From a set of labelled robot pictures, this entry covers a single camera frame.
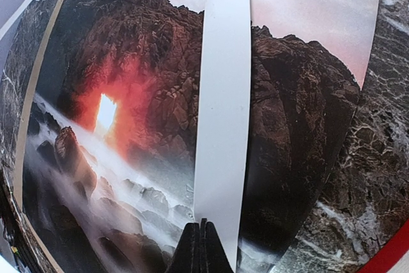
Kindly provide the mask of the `red wooden picture frame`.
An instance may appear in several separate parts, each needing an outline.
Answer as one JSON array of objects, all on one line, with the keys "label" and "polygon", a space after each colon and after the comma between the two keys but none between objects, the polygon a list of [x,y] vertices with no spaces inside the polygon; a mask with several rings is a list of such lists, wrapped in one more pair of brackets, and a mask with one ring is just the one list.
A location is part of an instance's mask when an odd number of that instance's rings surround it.
[{"label": "red wooden picture frame", "polygon": [[388,272],[408,253],[408,221],[358,273]]}]

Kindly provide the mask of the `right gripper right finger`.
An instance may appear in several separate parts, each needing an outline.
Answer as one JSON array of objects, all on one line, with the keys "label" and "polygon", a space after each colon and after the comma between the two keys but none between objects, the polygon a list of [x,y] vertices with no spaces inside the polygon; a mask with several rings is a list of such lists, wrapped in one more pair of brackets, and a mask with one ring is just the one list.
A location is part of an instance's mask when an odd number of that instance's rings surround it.
[{"label": "right gripper right finger", "polygon": [[232,273],[215,225],[207,219],[200,224],[200,272]]}]

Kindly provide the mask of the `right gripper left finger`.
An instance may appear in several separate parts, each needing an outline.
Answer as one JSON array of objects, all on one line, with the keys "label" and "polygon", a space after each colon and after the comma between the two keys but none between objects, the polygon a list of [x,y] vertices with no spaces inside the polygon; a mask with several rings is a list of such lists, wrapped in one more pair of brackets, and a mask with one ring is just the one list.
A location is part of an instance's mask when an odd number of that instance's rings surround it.
[{"label": "right gripper left finger", "polygon": [[199,273],[199,224],[187,223],[173,254],[167,273]]}]

